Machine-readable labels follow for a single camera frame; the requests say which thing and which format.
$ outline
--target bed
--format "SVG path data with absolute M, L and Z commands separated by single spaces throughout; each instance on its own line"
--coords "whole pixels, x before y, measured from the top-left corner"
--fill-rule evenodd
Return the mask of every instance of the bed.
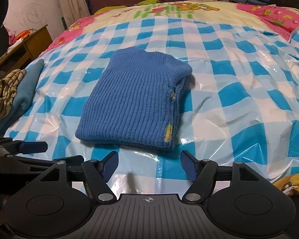
M 131 46 L 171 54 L 193 69 L 171 152 L 93 146 L 75 137 L 110 57 Z M 33 105 L 5 136 L 46 141 L 46 153 L 29 157 L 47 160 L 102 159 L 117 151 L 119 166 L 108 183 L 117 196 L 181 197 L 190 185 L 182 150 L 219 165 L 245 162 L 272 182 L 299 172 L 299 10 L 201 0 L 108 10 L 79 19 L 39 59 L 45 67 Z

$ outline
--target pink floral pattern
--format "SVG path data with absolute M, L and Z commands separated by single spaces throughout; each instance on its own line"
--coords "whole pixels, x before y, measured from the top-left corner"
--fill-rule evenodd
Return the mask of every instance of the pink floral pattern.
M 73 23 L 65 32 L 60 34 L 45 50 L 48 52 L 56 47 L 62 46 L 64 44 L 69 43 L 73 39 L 77 38 L 78 36 L 83 34 L 83 28 L 89 24 L 94 22 L 93 16 L 83 17 Z
M 291 32 L 299 26 L 299 15 L 283 7 L 237 4 L 236 8 L 256 15 L 271 30 L 279 33 L 286 40 L 289 40 Z

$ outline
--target yellow stain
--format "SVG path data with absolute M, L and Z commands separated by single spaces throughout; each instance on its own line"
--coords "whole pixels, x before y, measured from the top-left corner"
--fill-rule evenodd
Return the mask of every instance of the yellow stain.
M 173 125 L 168 124 L 167 128 L 166 128 L 166 132 L 165 132 L 165 138 L 164 138 L 165 142 L 171 141 L 171 133 L 172 133 L 172 131 L 173 131 Z

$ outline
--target circular pad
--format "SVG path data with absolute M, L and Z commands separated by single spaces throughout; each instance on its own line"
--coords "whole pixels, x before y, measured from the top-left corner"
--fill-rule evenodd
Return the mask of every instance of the circular pad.
M 272 203 L 264 196 L 257 194 L 247 194 L 235 200 L 235 206 L 242 213 L 248 215 L 263 215 L 270 211 Z
M 57 213 L 64 205 L 63 199 L 55 195 L 40 195 L 29 200 L 27 209 L 38 216 Z
M 88 197 L 68 186 L 24 187 L 5 204 L 8 225 L 26 238 L 55 238 L 80 227 L 92 211 Z
M 268 237 L 290 226 L 295 208 L 292 200 L 278 189 L 247 182 L 216 192 L 207 203 L 207 212 L 218 227 L 229 233 Z

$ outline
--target metal screw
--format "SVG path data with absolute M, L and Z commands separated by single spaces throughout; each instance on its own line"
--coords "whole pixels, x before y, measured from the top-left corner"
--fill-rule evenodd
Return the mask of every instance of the metal screw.
M 98 199 L 102 201 L 109 201 L 113 199 L 113 195 L 110 193 L 102 193 L 98 196 Z
M 189 193 L 185 196 L 185 199 L 187 199 L 189 201 L 197 201 L 197 200 L 200 200 L 201 197 L 197 193 Z

